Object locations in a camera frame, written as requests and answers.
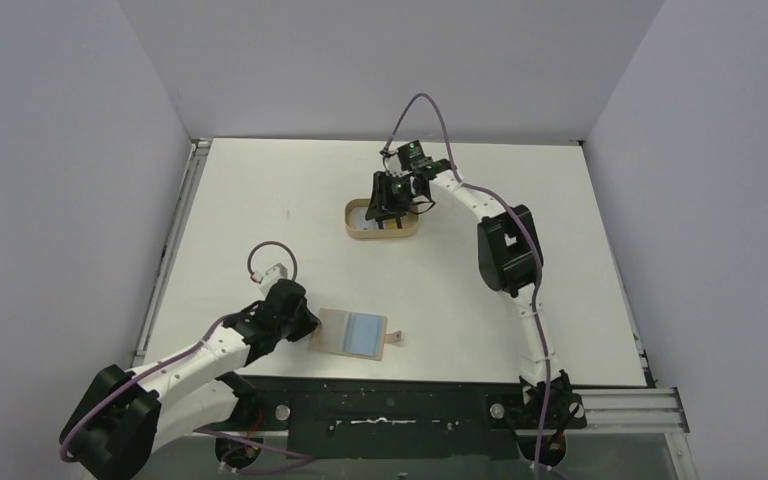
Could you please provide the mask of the beige leather card holder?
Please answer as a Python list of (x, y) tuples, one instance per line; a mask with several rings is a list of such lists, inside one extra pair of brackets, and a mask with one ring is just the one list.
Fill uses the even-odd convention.
[(387, 331), (383, 315), (322, 308), (318, 318), (320, 326), (309, 342), (312, 352), (380, 361), (385, 345), (403, 339), (401, 331)]

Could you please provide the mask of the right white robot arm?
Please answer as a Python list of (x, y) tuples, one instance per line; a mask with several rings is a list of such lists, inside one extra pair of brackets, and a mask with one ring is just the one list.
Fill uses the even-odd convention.
[(380, 152), (373, 175), (367, 220), (379, 226), (425, 213), (439, 190), (476, 220), (478, 269), (485, 285), (507, 302), (519, 322), (519, 379), (523, 416), (538, 427), (562, 430), (584, 414), (579, 395), (548, 339), (537, 300), (543, 254), (531, 211), (507, 204), (500, 195), (466, 182), (448, 159), (434, 160), (419, 141)]

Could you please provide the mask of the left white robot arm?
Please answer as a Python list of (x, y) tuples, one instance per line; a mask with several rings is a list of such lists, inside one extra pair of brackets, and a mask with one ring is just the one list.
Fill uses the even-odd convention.
[(305, 288), (279, 279), (264, 299), (217, 319), (192, 346), (131, 370), (96, 374), (64, 426), (59, 455), (96, 479), (131, 479), (165, 444), (229, 418), (237, 398), (222, 377), (313, 333)]

